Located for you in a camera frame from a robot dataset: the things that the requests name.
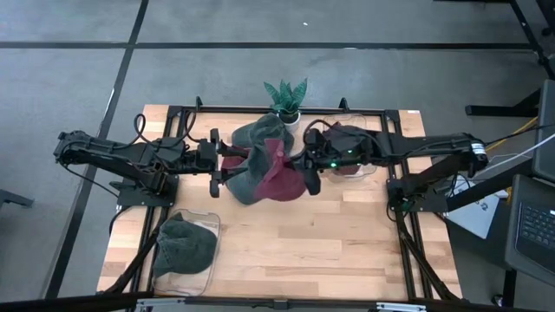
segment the yellow cable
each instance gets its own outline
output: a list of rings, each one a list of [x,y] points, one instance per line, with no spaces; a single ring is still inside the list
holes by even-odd
[[[536,120],[538,120],[538,117],[534,117],[532,118],[530,121],[528,121],[524,126],[518,128],[515,132],[513,132],[513,134],[519,133],[521,131],[526,130],[528,127],[530,127],[534,122],[536,122]],[[491,146],[489,146],[488,148],[486,148],[486,152],[489,152],[491,150],[493,150],[495,147],[500,146],[501,144],[505,143],[506,139],[501,140]]]

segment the transparent container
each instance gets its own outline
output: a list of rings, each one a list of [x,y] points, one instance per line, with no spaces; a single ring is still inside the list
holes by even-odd
[[[366,118],[361,114],[334,114],[323,118],[327,123],[334,125],[337,122],[342,126],[355,126],[366,129]],[[328,130],[324,124],[320,125],[320,131]],[[328,179],[332,183],[358,182],[376,171],[373,165],[344,166],[337,169],[329,169],[321,174],[322,178]]]
[[[216,250],[214,251],[212,264],[206,270],[196,274],[178,274],[170,272],[163,276],[154,277],[154,289],[157,295],[200,296],[206,290],[212,278],[212,268],[216,263],[216,257],[218,255],[221,228],[219,216],[211,212],[178,209],[173,211],[169,218],[178,213],[181,214],[181,217],[183,217],[185,221],[202,226],[216,235],[218,242],[216,244]]]

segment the potted plant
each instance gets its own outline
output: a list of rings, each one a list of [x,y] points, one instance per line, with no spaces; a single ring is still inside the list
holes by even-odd
[[[290,133],[297,131],[299,121],[301,120],[301,112],[298,109],[301,107],[304,95],[306,94],[307,81],[308,78],[304,78],[295,89],[291,89],[291,84],[285,83],[282,79],[279,82],[279,91],[270,83],[264,83],[266,91],[268,91],[268,94],[274,100],[271,108],[276,112]]]

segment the wooden table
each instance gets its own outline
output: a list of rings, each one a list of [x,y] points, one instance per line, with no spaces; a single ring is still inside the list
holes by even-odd
[[[150,140],[162,136],[167,109],[165,105],[145,106],[145,136]],[[420,112],[399,113],[405,136],[424,135]],[[216,127],[220,138],[231,144],[233,130],[259,117],[198,114],[192,136],[206,137]],[[318,117],[322,116],[303,116],[300,129]],[[378,117],[365,118],[368,129],[381,130]],[[294,153],[303,144],[301,132],[297,131]],[[408,163],[411,172],[431,166],[429,158],[410,159]],[[396,173],[401,176],[400,168]],[[220,198],[211,198],[208,175],[180,176],[172,210],[213,212],[222,224],[212,280],[202,296],[406,300],[397,231],[385,215],[387,178],[387,168],[378,168],[362,182],[338,184],[322,179],[322,192],[317,196],[306,192],[291,202],[265,199],[245,206],[223,186]],[[145,211],[144,206],[132,207],[115,222],[98,290],[111,286],[135,256]],[[428,261],[449,289],[460,296],[446,226],[431,213],[420,213],[419,218]],[[140,290],[146,289],[151,261],[152,257],[145,261]],[[412,264],[417,295],[422,296],[414,259]]]

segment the green succulent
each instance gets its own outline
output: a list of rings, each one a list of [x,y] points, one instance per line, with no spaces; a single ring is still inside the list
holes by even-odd
[[[278,113],[282,114],[295,114],[298,108],[301,107],[304,96],[306,95],[306,86],[308,78],[304,78],[294,90],[291,90],[291,84],[285,83],[282,79],[279,82],[279,91],[277,91],[270,83],[265,82],[264,87],[271,98],[274,100],[274,104],[271,108]]]

